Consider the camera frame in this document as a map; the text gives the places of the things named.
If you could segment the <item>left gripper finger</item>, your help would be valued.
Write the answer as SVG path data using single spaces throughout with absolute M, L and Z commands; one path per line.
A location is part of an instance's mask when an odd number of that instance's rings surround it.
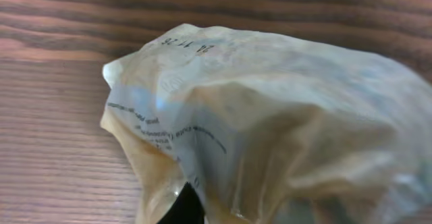
M 194 188 L 186 182 L 167 213 L 157 224 L 204 224 L 205 211 Z

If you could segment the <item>cream paper pouch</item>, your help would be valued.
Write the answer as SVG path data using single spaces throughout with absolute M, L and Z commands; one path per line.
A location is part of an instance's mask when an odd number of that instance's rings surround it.
M 101 127 L 158 223 L 396 223 L 431 203 L 431 85 L 374 53 L 183 24 L 103 66 Z

